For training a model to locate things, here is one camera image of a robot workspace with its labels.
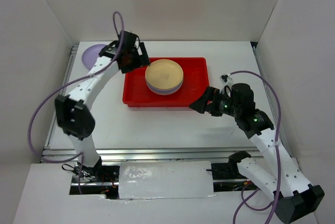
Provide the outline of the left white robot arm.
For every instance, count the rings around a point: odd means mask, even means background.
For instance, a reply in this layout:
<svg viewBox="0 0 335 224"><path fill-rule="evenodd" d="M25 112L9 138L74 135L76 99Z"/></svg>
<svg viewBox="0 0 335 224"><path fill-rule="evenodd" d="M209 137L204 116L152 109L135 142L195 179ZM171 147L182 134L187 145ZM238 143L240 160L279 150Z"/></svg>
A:
<svg viewBox="0 0 335 224"><path fill-rule="evenodd" d="M66 95L54 101L58 126L63 130L78 154L79 167L92 182L103 177L102 159L96 151L92 133L95 119L93 103L107 82L118 72L123 74L150 65L145 45L139 36L122 31L118 40L105 45L82 81Z"/></svg>

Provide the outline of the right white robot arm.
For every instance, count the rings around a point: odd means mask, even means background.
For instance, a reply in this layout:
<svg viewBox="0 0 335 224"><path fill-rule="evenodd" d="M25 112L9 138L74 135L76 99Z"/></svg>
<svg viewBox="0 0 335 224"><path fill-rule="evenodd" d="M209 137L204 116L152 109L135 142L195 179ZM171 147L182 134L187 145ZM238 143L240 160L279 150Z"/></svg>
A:
<svg viewBox="0 0 335 224"><path fill-rule="evenodd" d="M271 171L240 151L229 157L228 172L232 177L251 180L271 201L282 223L292 223L318 208L325 195L322 187L304 176L280 140L275 139L275 127L267 114L256 108L254 92L248 84L237 83L222 90L209 86L189 107L201 114L234 118Z"/></svg>

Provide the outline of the orange plate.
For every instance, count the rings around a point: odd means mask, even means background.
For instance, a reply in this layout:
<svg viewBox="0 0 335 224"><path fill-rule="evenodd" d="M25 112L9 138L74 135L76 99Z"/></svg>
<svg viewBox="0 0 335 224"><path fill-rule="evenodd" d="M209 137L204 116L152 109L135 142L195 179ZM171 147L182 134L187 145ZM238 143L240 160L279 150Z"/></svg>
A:
<svg viewBox="0 0 335 224"><path fill-rule="evenodd" d="M172 89L183 82L184 72L175 61L159 59L153 61L145 71L148 84L158 89Z"/></svg>

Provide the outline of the purple plate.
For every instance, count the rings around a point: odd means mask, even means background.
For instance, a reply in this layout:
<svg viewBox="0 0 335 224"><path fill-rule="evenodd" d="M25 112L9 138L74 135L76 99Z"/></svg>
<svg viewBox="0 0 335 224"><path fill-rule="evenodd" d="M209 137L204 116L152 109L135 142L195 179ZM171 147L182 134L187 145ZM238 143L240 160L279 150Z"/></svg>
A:
<svg viewBox="0 0 335 224"><path fill-rule="evenodd" d="M87 70L91 70L94 66L97 58L99 57L99 53L105 47L105 44L95 44L88 47L82 54L81 60L83 65Z"/></svg>
<svg viewBox="0 0 335 224"><path fill-rule="evenodd" d="M182 83L171 88L171 89L159 89L156 88L152 85L150 85L149 83L147 83L147 87L149 88L150 91L154 92L155 94L159 94L159 95L170 95L173 94L175 92L177 92L182 86Z"/></svg>

